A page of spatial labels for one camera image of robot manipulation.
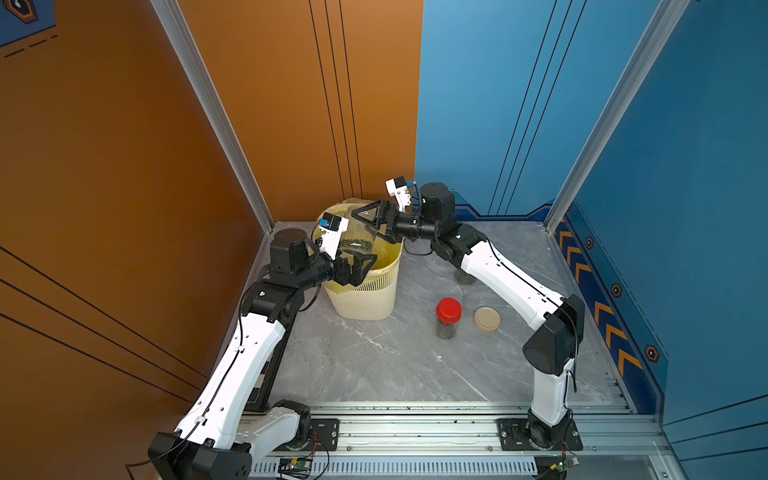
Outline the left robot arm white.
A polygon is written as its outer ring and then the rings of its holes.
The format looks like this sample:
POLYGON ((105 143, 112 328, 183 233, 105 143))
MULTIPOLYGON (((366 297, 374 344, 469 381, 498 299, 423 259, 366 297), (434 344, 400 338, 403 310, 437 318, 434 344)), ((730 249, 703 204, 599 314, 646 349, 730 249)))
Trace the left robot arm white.
POLYGON ((328 281, 359 286, 375 265, 375 254, 344 251, 344 230, 322 229, 313 241, 301 229, 278 231, 270 261, 240 302, 237 325, 211 378, 171 433, 159 432, 148 461, 162 479, 245 479, 255 461, 280 447, 298 449, 310 436, 308 406, 280 401, 252 423, 238 426, 257 380, 297 314, 306 290, 328 281))

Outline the glass jar with tea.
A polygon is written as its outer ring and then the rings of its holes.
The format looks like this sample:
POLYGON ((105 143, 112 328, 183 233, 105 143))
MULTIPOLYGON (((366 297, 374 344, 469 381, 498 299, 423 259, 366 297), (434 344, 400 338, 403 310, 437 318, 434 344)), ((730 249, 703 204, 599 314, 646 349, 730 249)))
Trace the glass jar with tea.
POLYGON ((383 242, 365 223, 354 218, 349 218, 348 221, 347 230, 342 234, 339 243, 339 253, 343 257, 352 259, 355 255, 375 254, 383 258, 387 254, 383 242))

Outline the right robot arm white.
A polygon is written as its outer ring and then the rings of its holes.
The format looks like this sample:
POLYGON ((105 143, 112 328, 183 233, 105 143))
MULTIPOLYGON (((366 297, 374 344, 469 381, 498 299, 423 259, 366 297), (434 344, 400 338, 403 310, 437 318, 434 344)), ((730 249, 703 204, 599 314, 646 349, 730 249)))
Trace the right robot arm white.
POLYGON ((419 205, 411 206, 412 189, 401 178, 392 181, 390 197, 352 211, 373 235, 390 243, 425 239, 443 260, 482 282, 513 307, 532 334, 523 354, 534 370, 534 394, 526 431, 538 450, 561 448, 575 433, 568 405, 576 390, 576 365, 584 339, 584 301, 564 297, 506 259, 488 237, 463 223, 455 197, 442 183, 420 188, 419 205))

